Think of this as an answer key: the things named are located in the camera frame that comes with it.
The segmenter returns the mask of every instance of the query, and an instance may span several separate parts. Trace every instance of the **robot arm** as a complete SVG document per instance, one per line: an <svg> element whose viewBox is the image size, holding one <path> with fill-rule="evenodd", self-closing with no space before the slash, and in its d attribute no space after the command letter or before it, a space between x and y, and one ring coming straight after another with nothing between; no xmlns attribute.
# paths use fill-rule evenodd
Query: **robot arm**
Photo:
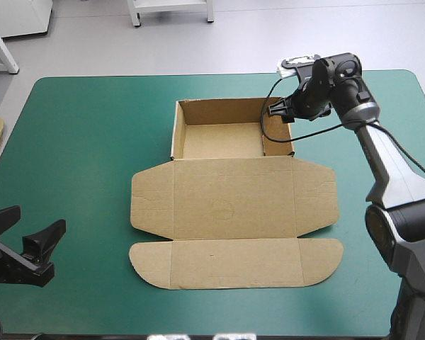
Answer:
<svg viewBox="0 0 425 340"><path fill-rule="evenodd" d="M425 178L417 175L379 125L380 108L362 80L362 66L350 53L282 63L298 76L295 92L269 107L285 122L314 120L334 108L362 146L375 185L367 196L368 232L391 271L402 277L389 339L425 340Z"/></svg>

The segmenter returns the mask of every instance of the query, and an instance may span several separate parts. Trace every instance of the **open cardboard box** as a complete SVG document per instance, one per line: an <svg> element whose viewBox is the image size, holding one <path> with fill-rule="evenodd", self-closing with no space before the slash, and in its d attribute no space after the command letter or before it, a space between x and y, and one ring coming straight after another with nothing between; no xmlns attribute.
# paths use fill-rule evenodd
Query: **open cardboard box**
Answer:
<svg viewBox="0 0 425 340"><path fill-rule="evenodd" d="M298 287L339 265L338 240L298 238L338 220L334 172L293 158L291 143L262 136L263 100L176 103L173 161L132 178L132 226L173 240L131 247L131 263L147 282ZM265 119L271 136L290 136L279 117Z"/></svg>

